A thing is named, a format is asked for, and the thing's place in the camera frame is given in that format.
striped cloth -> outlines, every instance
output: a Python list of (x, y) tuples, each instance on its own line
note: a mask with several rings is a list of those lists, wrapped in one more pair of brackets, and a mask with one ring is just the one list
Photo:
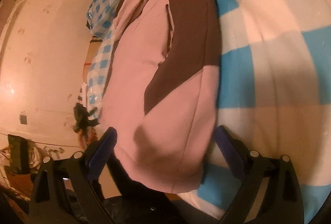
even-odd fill
[[(119, 0), (93, 0), (92, 34), (103, 38), (88, 74), (88, 110), (98, 117)], [(218, 125), (249, 150), (291, 157), (305, 223), (331, 190), (331, 0), (216, 0), (222, 31)], [(206, 177), (181, 197), (220, 218), (240, 186), (212, 143)]]

folded garment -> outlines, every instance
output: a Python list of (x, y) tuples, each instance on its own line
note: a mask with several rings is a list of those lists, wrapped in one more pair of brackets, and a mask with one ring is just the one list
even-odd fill
[(151, 189), (196, 189), (216, 120), (221, 33), (215, 0), (121, 0), (99, 118), (116, 157)]

green object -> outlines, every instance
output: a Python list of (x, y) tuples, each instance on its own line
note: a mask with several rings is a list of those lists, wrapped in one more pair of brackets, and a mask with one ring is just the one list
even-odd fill
[(30, 173), (28, 143), (20, 136), (8, 135), (10, 149), (10, 170), (15, 174), (26, 175)]

silver screw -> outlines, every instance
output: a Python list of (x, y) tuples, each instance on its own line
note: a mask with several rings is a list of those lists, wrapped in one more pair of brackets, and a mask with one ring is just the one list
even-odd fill
[(252, 150), (251, 152), (249, 152), (249, 154), (254, 158), (257, 158), (259, 156), (259, 153), (256, 150)]
[(77, 151), (77, 152), (73, 155), (73, 157), (74, 157), (75, 159), (80, 159), (82, 156), (83, 156), (83, 152), (82, 152), (82, 151)]
[(47, 156), (47, 157), (44, 157), (43, 162), (44, 162), (44, 163), (47, 163), (47, 162), (49, 162), (50, 160), (51, 160), (51, 157), (50, 157), (50, 156)]
[(283, 159), (283, 161), (286, 161), (286, 162), (290, 161), (290, 157), (288, 155), (283, 155), (282, 159)]

checkered bedsheet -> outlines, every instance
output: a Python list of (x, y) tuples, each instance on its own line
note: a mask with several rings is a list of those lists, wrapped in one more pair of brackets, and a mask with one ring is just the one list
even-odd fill
[[(88, 74), (97, 118), (119, 0), (93, 0), (92, 34), (103, 38)], [(331, 0), (216, 0), (222, 32), (218, 124), (263, 156), (291, 157), (307, 223), (331, 190)], [(216, 145), (206, 178), (182, 197), (221, 217), (240, 183)]]

